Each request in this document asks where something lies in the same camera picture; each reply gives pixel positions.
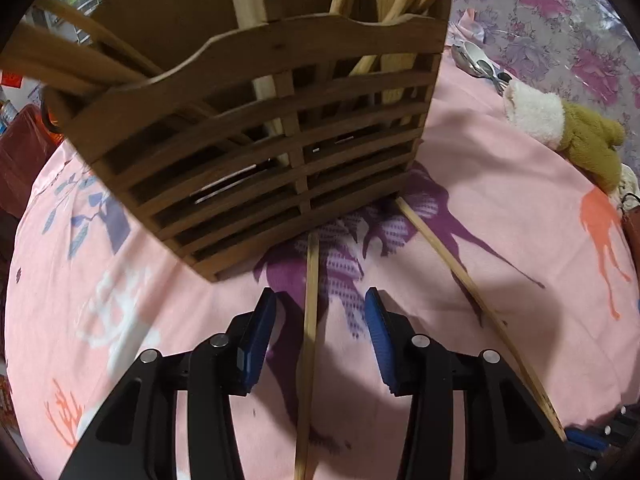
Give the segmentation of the pink deer print tablecloth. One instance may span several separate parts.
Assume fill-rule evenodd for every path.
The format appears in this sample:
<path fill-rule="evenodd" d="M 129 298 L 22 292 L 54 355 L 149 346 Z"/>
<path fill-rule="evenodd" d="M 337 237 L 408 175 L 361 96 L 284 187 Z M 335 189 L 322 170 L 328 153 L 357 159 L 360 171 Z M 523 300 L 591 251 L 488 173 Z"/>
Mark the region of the pink deer print tablecloth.
<path fill-rule="evenodd" d="M 459 257 L 566 426 L 639 396 L 638 285 L 608 198 L 504 118 L 491 86 L 440 74 L 406 202 Z M 446 264 L 407 219 L 366 208 L 319 232 L 321 297 L 310 468 L 318 479 L 397 474 L 409 402 L 382 383 L 363 317 L 386 306 L 457 352 L 500 349 Z M 22 438 L 58 477 L 88 422 L 147 348 L 188 351 L 282 294 L 267 363 L 231 402 L 245 474 L 292 476 L 306 243 L 291 240 L 203 280 L 122 209 L 75 150 L 40 171 L 17 229 L 6 364 Z"/>

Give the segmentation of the brown leather wallet case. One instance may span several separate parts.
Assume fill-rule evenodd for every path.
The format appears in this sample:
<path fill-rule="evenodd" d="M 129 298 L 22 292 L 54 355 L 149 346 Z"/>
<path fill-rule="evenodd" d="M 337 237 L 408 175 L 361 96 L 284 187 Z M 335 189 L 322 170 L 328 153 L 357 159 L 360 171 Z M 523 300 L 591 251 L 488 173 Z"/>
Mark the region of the brown leather wallet case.
<path fill-rule="evenodd" d="M 622 227 L 636 273 L 640 274 L 640 207 L 634 207 L 623 213 Z"/>

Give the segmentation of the olive green plush towel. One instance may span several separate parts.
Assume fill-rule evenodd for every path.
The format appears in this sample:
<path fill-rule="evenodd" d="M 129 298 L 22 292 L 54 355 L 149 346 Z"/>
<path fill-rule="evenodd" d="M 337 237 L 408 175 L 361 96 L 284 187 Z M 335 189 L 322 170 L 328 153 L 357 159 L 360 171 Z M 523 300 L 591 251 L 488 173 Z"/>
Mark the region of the olive green plush towel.
<path fill-rule="evenodd" d="M 594 110 L 544 93 L 517 79 L 503 91 L 506 118 L 531 138 L 565 157 L 603 192 L 617 190 L 623 125 Z"/>

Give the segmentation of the red cloth covered table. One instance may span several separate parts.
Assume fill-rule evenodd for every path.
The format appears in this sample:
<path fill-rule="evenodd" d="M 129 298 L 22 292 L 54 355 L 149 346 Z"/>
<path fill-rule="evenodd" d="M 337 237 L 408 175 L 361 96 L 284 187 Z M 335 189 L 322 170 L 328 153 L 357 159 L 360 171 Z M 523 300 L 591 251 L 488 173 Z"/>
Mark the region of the red cloth covered table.
<path fill-rule="evenodd" d="M 19 219 L 24 214 L 32 185 L 58 148 L 41 119 L 38 107 L 26 105 L 1 136 L 1 209 Z"/>

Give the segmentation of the wooden chopstick holder box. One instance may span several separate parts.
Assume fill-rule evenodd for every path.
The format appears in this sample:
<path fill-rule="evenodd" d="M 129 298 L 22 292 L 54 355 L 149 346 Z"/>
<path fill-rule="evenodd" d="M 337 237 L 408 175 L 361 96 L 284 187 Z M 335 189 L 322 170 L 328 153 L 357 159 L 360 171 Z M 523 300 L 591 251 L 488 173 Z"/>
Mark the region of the wooden chopstick holder box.
<path fill-rule="evenodd" d="M 397 194 L 431 105 L 451 0 L 381 28 L 282 18 L 235 0 L 241 26 L 158 77 L 43 101 L 110 192 L 206 280 Z"/>

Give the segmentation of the floral plastic wall cover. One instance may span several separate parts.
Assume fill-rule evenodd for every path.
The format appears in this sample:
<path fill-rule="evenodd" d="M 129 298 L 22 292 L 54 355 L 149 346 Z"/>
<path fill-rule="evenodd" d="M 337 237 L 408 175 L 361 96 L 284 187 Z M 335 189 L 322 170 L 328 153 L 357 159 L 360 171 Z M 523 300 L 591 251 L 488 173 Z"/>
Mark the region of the floral plastic wall cover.
<path fill-rule="evenodd" d="M 492 60 L 620 122 L 620 157 L 639 166 L 639 48 L 608 0 L 452 0 L 454 21 L 468 11 Z"/>

